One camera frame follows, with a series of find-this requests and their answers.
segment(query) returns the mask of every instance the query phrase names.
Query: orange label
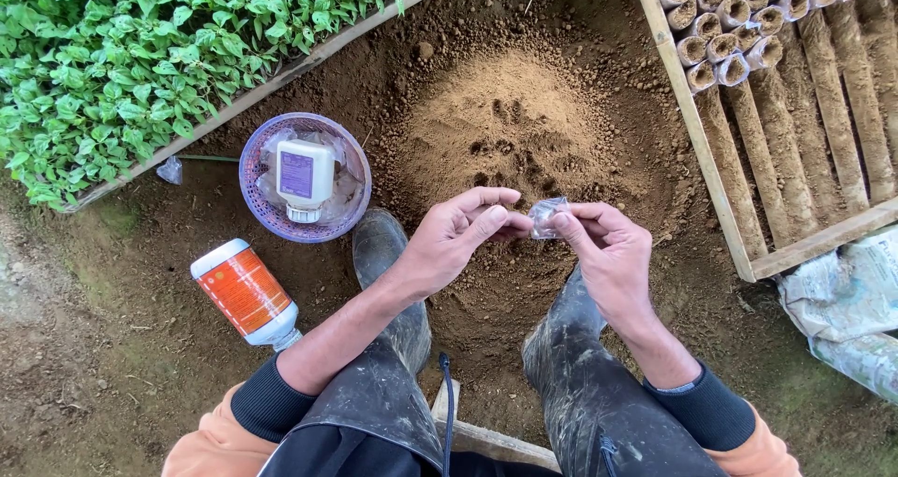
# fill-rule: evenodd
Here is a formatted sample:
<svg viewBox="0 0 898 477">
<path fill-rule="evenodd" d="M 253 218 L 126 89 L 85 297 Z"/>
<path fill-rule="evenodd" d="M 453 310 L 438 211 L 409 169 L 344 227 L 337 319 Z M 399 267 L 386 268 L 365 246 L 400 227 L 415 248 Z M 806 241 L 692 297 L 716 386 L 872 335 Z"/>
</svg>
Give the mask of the orange label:
<svg viewBox="0 0 898 477">
<path fill-rule="evenodd" d="M 250 248 L 212 268 L 196 282 L 244 336 L 264 326 L 290 304 L 284 288 Z"/>
</svg>

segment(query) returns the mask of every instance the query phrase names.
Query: white plastic bottle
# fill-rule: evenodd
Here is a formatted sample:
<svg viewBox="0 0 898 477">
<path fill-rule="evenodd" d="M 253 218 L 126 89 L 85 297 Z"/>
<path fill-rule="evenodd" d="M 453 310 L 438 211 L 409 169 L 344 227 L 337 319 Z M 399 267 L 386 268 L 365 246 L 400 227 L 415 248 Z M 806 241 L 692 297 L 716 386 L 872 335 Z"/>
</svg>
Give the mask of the white plastic bottle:
<svg viewBox="0 0 898 477">
<path fill-rule="evenodd" d="M 233 239 L 194 261 L 190 275 L 253 346 L 267 344 L 280 351 L 302 337 L 294 328 L 296 302 L 246 241 Z"/>
<path fill-rule="evenodd" d="M 296 223 L 314 223 L 321 206 L 333 195 L 334 150 L 304 140 L 277 144 L 277 194 L 286 199 L 286 216 Z"/>
</svg>

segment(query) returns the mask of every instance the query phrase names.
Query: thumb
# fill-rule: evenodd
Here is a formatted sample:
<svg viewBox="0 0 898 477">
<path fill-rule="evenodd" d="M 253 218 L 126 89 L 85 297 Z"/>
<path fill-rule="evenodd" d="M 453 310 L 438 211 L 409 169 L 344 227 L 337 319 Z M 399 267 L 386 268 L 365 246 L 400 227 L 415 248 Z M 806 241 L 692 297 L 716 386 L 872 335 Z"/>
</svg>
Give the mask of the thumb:
<svg viewBox="0 0 898 477">
<path fill-rule="evenodd" d="M 508 210 L 502 206 L 492 206 L 480 213 L 477 219 L 468 226 L 460 237 L 473 253 L 477 246 L 493 236 L 505 225 L 508 219 Z"/>
<path fill-rule="evenodd" d="M 580 259 L 585 254 L 594 254 L 598 250 L 595 242 L 589 237 L 583 224 L 580 223 L 580 220 L 569 212 L 555 214 L 552 217 L 552 224 L 555 225 L 555 229 L 561 233 L 561 236 L 570 244 L 571 249 L 574 250 L 574 253 L 577 253 Z"/>
</svg>

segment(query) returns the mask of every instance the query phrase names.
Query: bottle label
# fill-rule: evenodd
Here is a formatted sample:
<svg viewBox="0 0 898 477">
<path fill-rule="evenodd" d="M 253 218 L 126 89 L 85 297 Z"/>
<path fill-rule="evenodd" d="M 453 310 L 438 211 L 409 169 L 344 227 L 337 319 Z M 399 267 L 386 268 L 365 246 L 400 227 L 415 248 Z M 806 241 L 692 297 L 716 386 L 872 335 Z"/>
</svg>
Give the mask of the bottle label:
<svg viewBox="0 0 898 477">
<path fill-rule="evenodd" d="M 282 152 L 280 162 L 281 193 L 311 198 L 311 169 L 313 164 L 313 160 L 308 156 Z"/>
<path fill-rule="evenodd" d="M 212 268 L 196 282 L 244 337 L 265 326 L 291 302 L 250 248 Z"/>
</svg>

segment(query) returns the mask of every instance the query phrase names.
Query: rubber boot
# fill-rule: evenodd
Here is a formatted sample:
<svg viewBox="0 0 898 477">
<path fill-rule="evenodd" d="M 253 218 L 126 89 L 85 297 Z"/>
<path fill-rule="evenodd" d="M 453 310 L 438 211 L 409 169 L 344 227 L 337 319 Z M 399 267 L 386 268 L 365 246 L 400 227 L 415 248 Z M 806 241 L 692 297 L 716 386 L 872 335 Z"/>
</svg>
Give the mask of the rubber boot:
<svg viewBox="0 0 898 477">
<path fill-rule="evenodd" d="M 371 208 L 353 230 L 352 258 L 362 289 L 371 286 L 409 239 L 389 212 Z M 442 471 L 443 449 L 415 375 L 430 354 L 424 302 L 399 314 L 333 378 L 295 428 L 348 426 L 410 450 Z"/>
<path fill-rule="evenodd" d="M 607 323 L 580 265 L 523 344 L 566 477 L 725 477 L 686 429 L 599 342 Z"/>
</svg>

